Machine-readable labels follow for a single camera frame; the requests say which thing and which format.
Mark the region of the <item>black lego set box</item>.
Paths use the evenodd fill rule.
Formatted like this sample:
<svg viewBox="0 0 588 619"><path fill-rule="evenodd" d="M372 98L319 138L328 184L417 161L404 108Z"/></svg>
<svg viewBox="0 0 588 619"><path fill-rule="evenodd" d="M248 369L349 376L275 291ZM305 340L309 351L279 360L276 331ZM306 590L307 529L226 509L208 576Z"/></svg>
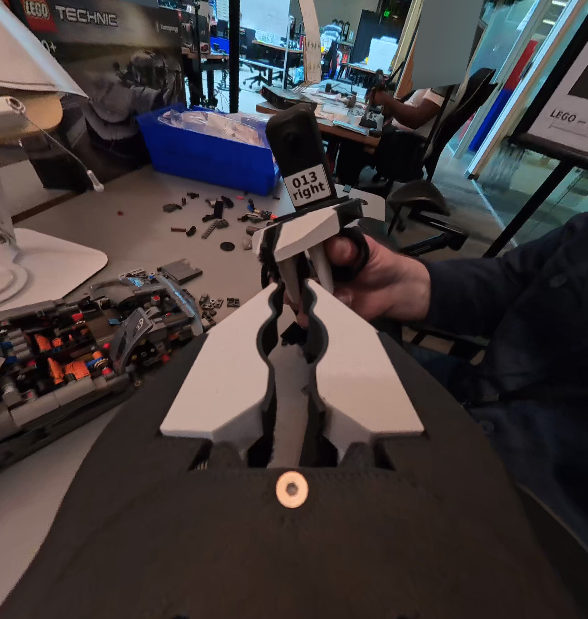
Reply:
<svg viewBox="0 0 588 619"><path fill-rule="evenodd" d="M181 18L158 1L4 1L87 98L61 98L53 137L24 142L46 189L92 189L151 158L137 117L186 103Z"/></svg>

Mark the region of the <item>person's right hand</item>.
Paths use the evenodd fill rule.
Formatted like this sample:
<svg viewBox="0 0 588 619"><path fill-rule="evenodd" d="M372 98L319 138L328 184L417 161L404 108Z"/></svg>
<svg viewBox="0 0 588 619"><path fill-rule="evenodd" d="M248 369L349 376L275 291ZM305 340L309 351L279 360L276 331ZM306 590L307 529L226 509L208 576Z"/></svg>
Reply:
<svg viewBox="0 0 588 619"><path fill-rule="evenodd" d="M431 281L426 266L369 236L364 239L367 264L352 282L335 284L335 298L367 321L388 318L407 323L427 318Z"/></svg>

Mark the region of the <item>black sign stand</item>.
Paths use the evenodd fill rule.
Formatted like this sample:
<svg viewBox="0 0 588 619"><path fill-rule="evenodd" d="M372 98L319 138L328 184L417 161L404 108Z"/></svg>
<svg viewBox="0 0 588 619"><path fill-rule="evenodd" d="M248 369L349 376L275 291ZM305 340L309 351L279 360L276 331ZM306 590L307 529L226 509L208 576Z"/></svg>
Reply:
<svg viewBox="0 0 588 619"><path fill-rule="evenodd" d="M494 258L499 255L501 250L515 237L574 167L588 171L588 153L585 151L527 133L516 135L513 142L527 150L558 160L558 165L553 168L546 180L537 188L534 195L522 206L521 210L516 213L497 239L491 243L483 254L484 258Z"/></svg>

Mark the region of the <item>white printed sign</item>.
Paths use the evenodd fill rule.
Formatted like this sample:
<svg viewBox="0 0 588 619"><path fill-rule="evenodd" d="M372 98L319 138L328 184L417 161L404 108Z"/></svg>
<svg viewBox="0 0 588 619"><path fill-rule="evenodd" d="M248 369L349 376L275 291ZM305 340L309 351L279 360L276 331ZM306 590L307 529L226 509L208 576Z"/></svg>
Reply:
<svg viewBox="0 0 588 619"><path fill-rule="evenodd" d="M588 169L588 14L510 141Z"/></svg>

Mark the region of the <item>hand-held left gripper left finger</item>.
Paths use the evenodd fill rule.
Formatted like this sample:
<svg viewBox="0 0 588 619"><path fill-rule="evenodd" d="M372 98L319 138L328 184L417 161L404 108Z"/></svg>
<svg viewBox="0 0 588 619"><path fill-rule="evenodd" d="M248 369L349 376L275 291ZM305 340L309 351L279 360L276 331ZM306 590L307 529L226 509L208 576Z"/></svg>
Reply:
<svg viewBox="0 0 588 619"><path fill-rule="evenodd" d="M160 425L165 437L228 443L249 465L274 451L281 285L271 283L200 338L197 355Z"/></svg>

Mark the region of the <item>white book stand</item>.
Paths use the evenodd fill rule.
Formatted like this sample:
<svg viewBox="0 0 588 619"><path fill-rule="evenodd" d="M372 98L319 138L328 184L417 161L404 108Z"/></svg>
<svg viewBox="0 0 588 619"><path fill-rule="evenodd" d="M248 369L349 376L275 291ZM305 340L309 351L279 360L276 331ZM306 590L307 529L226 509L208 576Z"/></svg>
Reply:
<svg viewBox="0 0 588 619"><path fill-rule="evenodd" d="M55 129L57 95L0 95L0 145ZM14 228L0 173L0 315L63 298L108 262L104 252L27 228Z"/></svg>

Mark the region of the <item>grey lego car section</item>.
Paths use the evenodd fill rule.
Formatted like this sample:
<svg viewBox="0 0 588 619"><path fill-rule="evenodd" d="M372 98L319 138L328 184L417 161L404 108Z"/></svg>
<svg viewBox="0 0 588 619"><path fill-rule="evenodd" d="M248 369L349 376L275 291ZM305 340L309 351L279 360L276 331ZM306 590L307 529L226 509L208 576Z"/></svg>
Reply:
<svg viewBox="0 0 588 619"><path fill-rule="evenodd" d="M109 331L93 335L118 375L143 372L208 329L196 299L183 286L155 272L135 269L90 286Z"/></svg>

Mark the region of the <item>brown work desk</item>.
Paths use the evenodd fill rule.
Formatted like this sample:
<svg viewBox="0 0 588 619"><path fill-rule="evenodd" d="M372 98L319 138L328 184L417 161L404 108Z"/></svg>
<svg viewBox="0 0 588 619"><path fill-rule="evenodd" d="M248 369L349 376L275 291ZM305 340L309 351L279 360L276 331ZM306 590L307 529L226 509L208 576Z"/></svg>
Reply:
<svg viewBox="0 0 588 619"><path fill-rule="evenodd" d="M375 150L380 142L381 129L363 126L367 113L355 93L327 92L315 86L286 90L267 85L259 93L264 100L256 105L260 114L275 115L304 103L313 109L323 135L363 144L369 151Z"/></svg>

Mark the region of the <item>lego car model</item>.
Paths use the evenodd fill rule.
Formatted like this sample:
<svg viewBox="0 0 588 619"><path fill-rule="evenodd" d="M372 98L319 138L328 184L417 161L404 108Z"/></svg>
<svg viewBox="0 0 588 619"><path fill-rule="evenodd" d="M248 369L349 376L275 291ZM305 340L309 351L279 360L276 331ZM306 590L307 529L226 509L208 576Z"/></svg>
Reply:
<svg viewBox="0 0 588 619"><path fill-rule="evenodd" d="M0 311L0 470L141 385L114 366L110 348L123 317L103 296Z"/></svg>

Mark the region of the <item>black stand pole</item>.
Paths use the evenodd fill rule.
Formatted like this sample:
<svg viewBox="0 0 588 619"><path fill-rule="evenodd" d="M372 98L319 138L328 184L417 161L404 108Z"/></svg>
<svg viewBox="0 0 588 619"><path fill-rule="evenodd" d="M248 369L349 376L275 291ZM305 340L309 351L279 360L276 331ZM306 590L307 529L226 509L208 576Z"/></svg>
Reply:
<svg viewBox="0 0 588 619"><path fill-rule="evenodd" d="M229 113L239 111L241 1L228 1L229 15Z"/></svg>

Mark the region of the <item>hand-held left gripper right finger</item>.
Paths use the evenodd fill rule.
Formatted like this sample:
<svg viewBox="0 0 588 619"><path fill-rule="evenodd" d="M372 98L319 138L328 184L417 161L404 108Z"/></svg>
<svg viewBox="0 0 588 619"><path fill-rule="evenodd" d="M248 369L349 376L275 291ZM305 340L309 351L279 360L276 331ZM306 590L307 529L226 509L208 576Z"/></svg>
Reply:
<svg viewBox="0 0 588 619"><path fill-rule="evenodd" d="M336 466L352 445L420 437L425 428L398 375L401 347L319 283L304 283L310 364L302 466Z"/></svg>

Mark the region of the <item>person's right forearm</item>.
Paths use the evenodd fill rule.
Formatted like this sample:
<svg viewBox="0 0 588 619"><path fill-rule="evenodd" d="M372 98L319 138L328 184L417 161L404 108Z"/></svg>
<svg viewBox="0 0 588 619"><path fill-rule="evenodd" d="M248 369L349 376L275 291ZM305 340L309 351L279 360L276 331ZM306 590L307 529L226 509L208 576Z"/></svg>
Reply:
<svg viewBox="0 0 588 619"><path fill-rule="evenodd" d="M499 394L588 389L588 212L496 258L432 262L432 328L489 341Z"/></svg>

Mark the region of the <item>scattered dark lego pieces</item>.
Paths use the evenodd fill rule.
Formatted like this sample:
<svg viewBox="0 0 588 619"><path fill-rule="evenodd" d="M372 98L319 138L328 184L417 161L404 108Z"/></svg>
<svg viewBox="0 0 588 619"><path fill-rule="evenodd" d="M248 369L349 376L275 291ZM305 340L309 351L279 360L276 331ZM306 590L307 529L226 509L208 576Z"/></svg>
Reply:
<svg viewBox="0 0 588 619"><path fill-rule="evenodd" d="M276 213L257 207L254 200L247 194L236 196L234 199L222 194L215 199L206 198L204 202L207 212L201 217L204 225L201 231L198 231L197 226L193 224L187 227L171 226L171 232L184 234L189 238L199 235L201 239L206 240L215 231L228 229L230 221L226 215L232 214L235 207L244 205L244 212L236 217L236 221L245 224L241 246L244 251L250 251L252 237L277 220Z"/></svg>

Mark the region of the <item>lego instruction booklet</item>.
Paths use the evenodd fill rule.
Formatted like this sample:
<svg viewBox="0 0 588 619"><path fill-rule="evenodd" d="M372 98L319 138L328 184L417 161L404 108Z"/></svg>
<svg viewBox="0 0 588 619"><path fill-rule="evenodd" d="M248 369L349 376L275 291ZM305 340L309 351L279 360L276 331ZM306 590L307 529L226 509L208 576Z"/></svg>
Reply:
<svg viewBox="0 0 588 619"><path fill-rule="evenodd" d="M37 37L0 3L0 92L88 95Z"/></svg>

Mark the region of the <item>dark grey lego panel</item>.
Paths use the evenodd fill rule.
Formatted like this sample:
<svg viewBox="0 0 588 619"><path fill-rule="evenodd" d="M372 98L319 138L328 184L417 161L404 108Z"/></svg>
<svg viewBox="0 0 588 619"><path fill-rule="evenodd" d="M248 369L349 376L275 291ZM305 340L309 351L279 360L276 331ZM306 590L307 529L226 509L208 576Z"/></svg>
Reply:
<svg viewBox="0 0 588 619"><path fill-rule="evenodd" d="M186 259L160 266L157 268L157 272L181 286L203 275L202 269L190 266Z"/></svg>

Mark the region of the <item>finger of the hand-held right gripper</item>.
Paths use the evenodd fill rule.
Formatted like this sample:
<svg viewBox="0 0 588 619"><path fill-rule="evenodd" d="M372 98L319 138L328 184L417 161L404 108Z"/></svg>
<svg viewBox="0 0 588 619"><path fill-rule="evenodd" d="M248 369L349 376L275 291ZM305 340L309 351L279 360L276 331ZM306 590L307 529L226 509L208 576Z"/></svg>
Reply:
<svg viewBox="0 0 588 619"><path fill-rule="evenodd" d="M277 224L275 262L282 262L335 236L362 212L310 212Z"/></svg>
<svg viewBox="0 0 588 619"><path fill-rule="evenodd" d="M252 235L252 251L262 265L273 255L275 235L276 225L258 229Z"/></svg>

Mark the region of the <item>clear plastic bags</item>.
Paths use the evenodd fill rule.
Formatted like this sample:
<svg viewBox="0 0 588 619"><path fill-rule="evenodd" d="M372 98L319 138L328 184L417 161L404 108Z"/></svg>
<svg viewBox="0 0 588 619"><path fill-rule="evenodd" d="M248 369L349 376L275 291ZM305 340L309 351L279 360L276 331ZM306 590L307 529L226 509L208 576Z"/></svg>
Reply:
<svg viewBox="0 0 588 619"><path fill-rule="evenodd" d="M192 133L209 135L247 145L264 146L267 114L170 110L159 116L159 122Z"/></svg>

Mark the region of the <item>blue storage bin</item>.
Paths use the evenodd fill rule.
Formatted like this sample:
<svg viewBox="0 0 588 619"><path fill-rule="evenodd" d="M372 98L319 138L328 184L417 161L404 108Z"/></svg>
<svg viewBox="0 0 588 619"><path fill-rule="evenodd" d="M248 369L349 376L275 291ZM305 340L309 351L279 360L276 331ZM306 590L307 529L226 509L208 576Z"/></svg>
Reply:
<svg viewBox="0 0 588 619"><path fill-rule="evenodd" d="M135 119L155 170L260 196L267 196L276 188L280 172L266 135L264 146L259 147L192 133L159 122L159 116L170 110L214 111L175 104L137 115Z"/></svg>

